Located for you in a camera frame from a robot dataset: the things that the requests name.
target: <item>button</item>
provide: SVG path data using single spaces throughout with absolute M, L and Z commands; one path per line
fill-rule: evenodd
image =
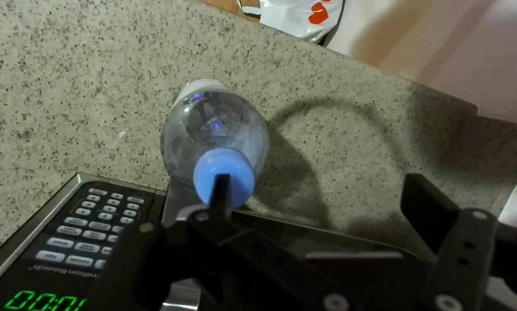
M 109 235 L 107 242 L 116 244 L 117 242 L 117 235 Z
M 72 240 L 66 240 L 66 239 L 48 239 L 46 246 L 53 246 L 53 247 L 60 247 L 60 249 L 71 249 L 72 247 Z
M 88 192 L 90 192 L 90 194 L 97 194 L 97 195 L 107 195 L 107 192 L 102 190 L 102 189 L 88 189 Z
M 110 225 L 100 223 L 100 221 L 90 221 L 88 228 L 107 232 L 110 228 Z
M 83 237 L 91 240 L 105 240 L 105 235 L 102 232 L 91 232 L 91 230 L 85 230 Z
M 109 199 L 107 204 L 109 204 L 109 206 L 119 206 L 121 202 L 116 201 L 116 199 Z
M 98 259 L 97 263 L 95 263 L 95 268 L 97 270 L 102 270 L 105 266 L 105 261 L 104 259 Z
M 98 218 L 100 218 L 100 220 L 112 220 L 114 216 L 109 214 L 109 213 L 100 213 Z
M 128 201 L 128 202 L 135 202 L 135 204 L 143 204 L 143 199 L 142 199 L 142 197 L 128 197 L 126 201 Z
M 117 211 L 117 208 L 112 208 L 112 206 L 104 206 L 104 209 L 102 211 L 105 211 L 105 213 L 116 213 Z
M 129 216 L 129 218 L 135 218 L 135 216 L 136 216 L 135 211 L 128 211 L 128 209 L 126 209 L 123 214 L 124 214 L 124 216 Z
M 81 252 L 100 252 L 100 247 L 97 244 L 85 244 L 85 242 L 78 242 L 74 249 Z
M 67 256 L 66 265 L 72 266 L 91 266 L 91 258 L 81 258 L 81 256 Z
M 123 232 L 123 227 L 112 227 L 112 232 L 114 232 L 114 233 L 121 233 L 121 232 Z
M 50 263 L 62 263 L 66 254 L 62 252 L 50 252 L 50 251 L 38 251 L 36 259 L 41 259 L 41 261 L 50 261 Z
M 98 197 L 98 195 L 86 195 L 86 201 L 98 202 L 98 201 L 100 201 L 100 197 Z
M 83 201 L 81 206 L 86 208 L 86 209 L 93 209 L 97 204 L 90 202 L 90 201 Z
M 76 209 L 74 213 L 79 214 L 79 216 L 88 216 L 90 209 Z
M 62 235 L 72 235 L 72 237 L 76 237 L 76 235 L 81 235 L 83 230 L 74 228 L 74 227 L 59 227 L 55 232 L 62 233 Z
M 126 204 L 128 209 L 140 209 L 138 204 Z
M 112 254 L 112 247 L 102 247 L 102 254 L 104 254 L 104 256 Z
M 119 223 L 129 225 L 129 223 L 133 223 L 133 218 L 121 218 Z
M 66 218 L 64 223 L 67 225 L 74 225 L 74 227 L 86 227 L 86 220 L 81 220 L 81 218 Z

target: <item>digital display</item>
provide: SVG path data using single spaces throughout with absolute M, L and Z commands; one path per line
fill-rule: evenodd
M 81 311 L 86 299 L 74 296 L 57 296 L 52 292 L 19 290 L 5 304 L 3 309 L 26 311 Z

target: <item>speckled countertop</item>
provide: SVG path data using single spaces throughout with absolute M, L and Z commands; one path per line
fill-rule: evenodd
M 74 171 L 166 189 L 159 130 L 216 78 L 271 128 L 251 208 L 417 247 L 397 213 L 420 171 L 501 209 L 517 126 L 195 0 L 0 2 L 0 244 Z

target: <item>screw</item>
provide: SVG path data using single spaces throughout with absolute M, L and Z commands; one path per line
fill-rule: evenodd
M 436 296 L 434 303 L 439 311 L 463 311 L 461 303 L 453 296 L 446 296 L 446 294 Z
M 195 220 L 197 221 L 209 221 L 209 214 L 207 213 L 199 213 L 199 214 L 195 214 Z
M 142 232 L 142 233 L 154 232 L 154 225 L 152 223 L 143 223 L 143 225 L 138 227 L 138 232 Z
M 349 311 L 347 299 L 337 292 L 325 296 L 323 306 L 327 311 Z
M 480 211 L 474 211 L 472 216 L 475 216 L 477 220 L 487 220 L 487 214 Z

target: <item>bottle cap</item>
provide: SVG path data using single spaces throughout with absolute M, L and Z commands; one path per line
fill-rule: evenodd
M 211 149 L 200 156 L 192 182 L 206 206 L 218 175 L 230 175 L 230 209 L 244 206 L 256 187 L 256 176 L 247 159 L 235 149 Z

